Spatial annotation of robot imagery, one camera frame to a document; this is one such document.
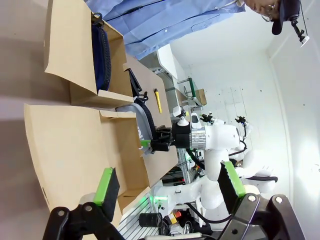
man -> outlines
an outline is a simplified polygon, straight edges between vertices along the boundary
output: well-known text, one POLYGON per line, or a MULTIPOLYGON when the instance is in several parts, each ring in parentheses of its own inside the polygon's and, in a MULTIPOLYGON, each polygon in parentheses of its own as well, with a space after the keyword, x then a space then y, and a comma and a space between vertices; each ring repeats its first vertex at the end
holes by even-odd
MULTIPOLYGON (((93 12, 102 13, 123 34, 126 52, 138 60, 186 34, 245 12, 245 4, 274 22, 272 32, 277 35, 293 2, 296 6, 300 0, 86 0, 93 12)), ((294 10, 299 15, 300 5, 294 10)))

gray floor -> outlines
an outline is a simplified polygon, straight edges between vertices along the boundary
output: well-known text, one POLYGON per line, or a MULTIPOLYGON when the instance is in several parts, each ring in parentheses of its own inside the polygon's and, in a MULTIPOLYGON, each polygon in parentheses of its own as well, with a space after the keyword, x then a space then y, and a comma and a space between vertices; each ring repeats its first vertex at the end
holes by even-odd
POLYGON ((42 239, 49 216, 25 133, 24 104, 67 104, 66 82, 44 75, 47 0, 0 1, 0 235, 42 239))

navy bag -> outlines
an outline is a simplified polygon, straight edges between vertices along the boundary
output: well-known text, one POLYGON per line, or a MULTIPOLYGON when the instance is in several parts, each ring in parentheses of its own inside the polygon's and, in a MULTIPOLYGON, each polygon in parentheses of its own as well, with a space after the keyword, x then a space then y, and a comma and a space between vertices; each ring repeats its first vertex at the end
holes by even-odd
POLYGON ((107 33, 103 30, 101 13, 94 13, 91 18, 92 54, 96 90, 109 89, 111 79, 111 58, 107 33))

cardboard box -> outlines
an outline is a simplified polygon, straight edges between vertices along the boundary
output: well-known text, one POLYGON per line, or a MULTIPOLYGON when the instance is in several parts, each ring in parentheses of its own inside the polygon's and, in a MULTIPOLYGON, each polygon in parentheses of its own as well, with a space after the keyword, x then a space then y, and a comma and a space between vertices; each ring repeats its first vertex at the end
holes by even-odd
POLYGON ((120 184, 115 226, 150 190, 135 113, 26 104, 24 121, 34 169, 50 210, 75 209, 82 196, 96 192, 108 167, 115 168, 120 184))
POLYGON ((111 57, 109 90, 97 92, 91 38, 92 12, 83 0, 49 0, 44 71, 70 82, 72 105, 114 108, 132 103, 123 36, 104 22, 111 57))
POLYGON ((206 99, 205 90, 204 89, 199 89, 199 90, 197 90, 196 94, 199 95, 199 100, 200 100, 201 104, 203 106, 207 105, 207 99, 206 99))

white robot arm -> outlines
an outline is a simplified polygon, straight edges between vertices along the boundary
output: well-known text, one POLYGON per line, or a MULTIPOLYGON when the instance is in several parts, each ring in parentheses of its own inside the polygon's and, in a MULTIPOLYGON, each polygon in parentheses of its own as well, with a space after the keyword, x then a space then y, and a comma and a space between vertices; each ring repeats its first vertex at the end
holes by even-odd
MULTIPOLYGON (((213 118, 212 115, 202 115, 206 121, 211 123, 205 126, 201 125, 196 113, 191 114, 190 123, 183 114, 179 117, 180 121, 172 125, 173 144, 177 148, 204 150, 206 176, 187 185, 157 187, 154 191, 153 203, 163 217, 170 214, 177 204, 193 202, 199 197, 205 209, 217 208, 224 201, 217 182, 221 162, 229 161, 231 153, 244 152, 245 144, 243 146, 241 144, 253 129, 244 117, 239 117, 239 121, 246 127, 244 136, 240 135, 235 126, 226 125, 224 122, 222 124, 221 120, 215 120, 216 118, 213 118)), ((241 178, 251 178, 262 169, 259 163, 259 153, 250 151, 245 155, 242 167, 238 167, 236 172, 241 178)), ((263 191, 274 186, 268 181, 260 184, 253 182, 253 185, 263 191)))
MULTIPOLYGON (((270 171, 268 172, 260 166, 259 155, 258 151, 249 151, 244 156, 242 167, 237 167, 235 170, 238 176, 243 179, 244 185, 255 186, 260 193, 269 193, 275 187, 276 182, 274 180, 255 181, 245 179, 255 175, 271 176, 270 171)), ((169 215, 177 204, 190 203, 199 197, 202 206, 207 210, 215 209, 224 202, 218 182, 209 180, 205 175, 187 185, 155 187, 153 204, 164 217, 169 215)))

